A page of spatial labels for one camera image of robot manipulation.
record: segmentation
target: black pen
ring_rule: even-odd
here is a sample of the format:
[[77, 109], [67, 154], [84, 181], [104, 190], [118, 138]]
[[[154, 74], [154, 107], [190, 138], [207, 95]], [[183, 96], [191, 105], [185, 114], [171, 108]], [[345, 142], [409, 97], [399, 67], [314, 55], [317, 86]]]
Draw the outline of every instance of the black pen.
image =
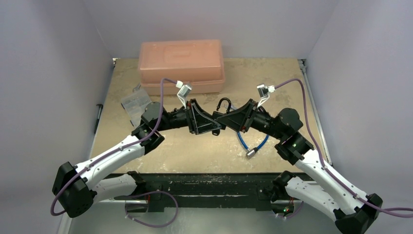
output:
[[99, 107], [99, 112], [97, 114], [96, 124], [94, 125], [94, 133], [95, 134], [96, 134], [96, 131], [97, 131], [97, 126], [99, 125], [100, 115], [102, 114], [102, 109], [103, 109], [102, 104], [97, 104], [97, 106]]

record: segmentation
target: blue cable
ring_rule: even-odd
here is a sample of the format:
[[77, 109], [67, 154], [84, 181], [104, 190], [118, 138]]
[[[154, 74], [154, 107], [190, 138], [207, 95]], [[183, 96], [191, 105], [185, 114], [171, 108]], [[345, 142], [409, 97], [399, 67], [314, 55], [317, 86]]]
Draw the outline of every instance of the blue cable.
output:
[[[237, 108], [236, 108], [234, 105], [232, 105], [232, 106], [231, 106], [231, 109], [232, 109], [232, 110], [236, 110]], [[237, 132], [237, 136], [238, 136], [238, 139], [240, 140], [240, 143], [244, 146], [244, 148], [245, 148], [246, 150], [249, 150], [249, 147], [246, 145], [246, 143], [245, 143], [243, 137], [241, 136], [240, 132]], [[267, 142], [268, 138], [269, 138], [269, 135], [266, 135], [265, 138], [264, 138], [264, 140], [261, 142], [261, 144], [259, 144], [259, 145], [256, 147], [255, 152], [257, 152], [261, 147], [263, 147], [263, 146], [265, 145], [265, 143]]]

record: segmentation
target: white cable clip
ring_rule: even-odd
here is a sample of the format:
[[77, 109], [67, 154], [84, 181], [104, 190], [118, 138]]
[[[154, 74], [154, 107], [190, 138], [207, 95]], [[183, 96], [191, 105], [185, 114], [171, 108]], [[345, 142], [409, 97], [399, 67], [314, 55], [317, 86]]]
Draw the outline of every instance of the white cable clip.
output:
[[257, 104], [257, 108], [262, 106], [270, 98], [270, 93], [275, 91], [274, 85], [266, 86], [265, 84], [260, 84], [257, 86], [258, 93], [260, 94], [260, 101]]
[[180, 89], [180, 88], [182, 88], [183, 85], [184, 85], [184, 83], [183, 83], [182, 81], [178, 80], [178, 81], [176, 82], [175, 87], [177, 87], [178, 89]]

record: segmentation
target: black clip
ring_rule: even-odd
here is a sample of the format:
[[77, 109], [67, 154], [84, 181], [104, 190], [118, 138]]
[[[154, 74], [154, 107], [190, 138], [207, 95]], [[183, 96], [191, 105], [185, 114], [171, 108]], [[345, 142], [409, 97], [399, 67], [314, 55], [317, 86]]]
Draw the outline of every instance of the black clip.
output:
[[217, 111], [219, 111], [219, 108], [221, 107], [222, 101], [227, 101], [228, 102], [228, 107], [226, 109], [226, 113], [228, 114], [229, 111], [231, 110], [232, 104], [231, 104], [231, 100], [229, 100], [229, 98], [227, 98], [227, 97], [226, 98], [225, 97], [221, 98], [221, 100], [218, 102]]

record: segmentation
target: beige tabletop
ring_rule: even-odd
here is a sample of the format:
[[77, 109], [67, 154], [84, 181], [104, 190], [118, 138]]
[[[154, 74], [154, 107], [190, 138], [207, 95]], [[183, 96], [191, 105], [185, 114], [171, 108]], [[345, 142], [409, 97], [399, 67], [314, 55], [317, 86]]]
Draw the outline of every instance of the beige tabletop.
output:
[[[118, 59], [113, 72], [99, 127], [96, 133], [92, 157], [118, 144], [134, 129], [129, 116], [120, 104], [121, 98], [130, 95], [132, 89], [140, 81], [137, 72], [138, 59]], [[230, 98], [236, 107], [244, 105], [250, 98], [258, 101], [256, 86], [260, 83], [277, 85], [291, 78], [299, 78], [303, 82], [299, 64], [294, 58], [226, 58], [224, 60], [226, 83], [220, 93], [195, 94], [201, 107], [212, 113], [218, 100]], [[151, 96], [159, 101], [159, 96]], [[166, 96], [164, 108], [171, 111], [182, 104], [176, 96]], [[301, 88], [298, 82], [292, 82], [277, 89], [270, 100], [263, 105], [275, 116], [286, 107], [298, 111], [304, 122], [304, 108]], [[307, 98], [308, 116], [311, 131], [321, 146], [318, 128], [313, 109]], [[300, 129], [311, 143], [305, 127]], [[274, 145], [278, 140], [271, 138], [250, 160], [245, 157], [245, 149], [239, 143], [236, 133], [231, 129], [221, 131], [219, 136], [211, 133], [193, 135], [188, 128], [162, 131], [165, 137], [158, 148], [141, 158], [133, 160], [119, 168], [116, 172], [138, 171], [141, 173], [251, 173], [251, 172], [299, 172], [300, 170], [284, 161]], [[242, 135], [249, 147], [258, 146], [265, 134], [252, 128]]]

